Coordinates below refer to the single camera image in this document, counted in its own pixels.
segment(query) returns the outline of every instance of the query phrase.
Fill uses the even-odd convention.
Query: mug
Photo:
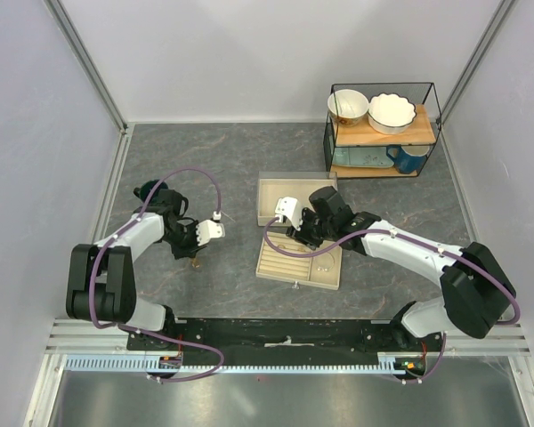
[[[421,168],[427,159],[429,147],[390,145],[385,154],[391,160],[399,173],[412,173]]]

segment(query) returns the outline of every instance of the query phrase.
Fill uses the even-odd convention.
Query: gray tabletop
[[[266,318],[390,318],[407,302],[428,300],[439,288],[383,260],[343,253],[340,289],[257,278],[263,229],[257,226],[260,171],[323,171],[324,124],[137,125],[109,221],[109,231],[140,205],[136,186],[177,167],[198,165],[222,187],[226,237],[188,260],[175,261],[166,244],[153,245],[134,264],[140,296],[173,308],[177,316]],[[207,177],[187,172],[168,181],[190,200],[189,216],[204,220],[214,210]],[[341,180],[338,190],[354,212],[382,216],[403,230],[466,245],[457,194],[438,145],[417,178]]]

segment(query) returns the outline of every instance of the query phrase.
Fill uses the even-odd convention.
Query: bowl
[[[331,93],[327,101],[328,112],[342,126],[354,126],[368,112],[368,98],[358,91],[342,89]]]
[[[368,109],[370,126],[386,135],[402,133],[416,117],[416,106],[396,93],[381,93],[375,96]]]

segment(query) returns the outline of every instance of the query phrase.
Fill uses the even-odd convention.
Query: wooden shelf
[[[375,131],[368,122],[368,115],[355,126],[346,127],[333,123],[333,126],[338,126],[336,146],[434,144],[436,138],[425,105],[416,105],[416,111],[417,117],[411,126],[397,135],[384,135]]]
[[[395,167],[349,167],[332,165],[331,172],[336,172],[338,178],[384,178],[388,176],[409,177],[417,176],[412,173],[399,173]]]

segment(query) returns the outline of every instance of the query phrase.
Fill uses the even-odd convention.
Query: wall
[[[117,129],[40,1],[0,1],[0,427],[21,425]]]
[[[445,135],[480,239],[516,286],[534,354],[534,0],[514,7]]]
[[[323,119],[333,83],[434,81],[498,0],[64,0],[130,121]]]

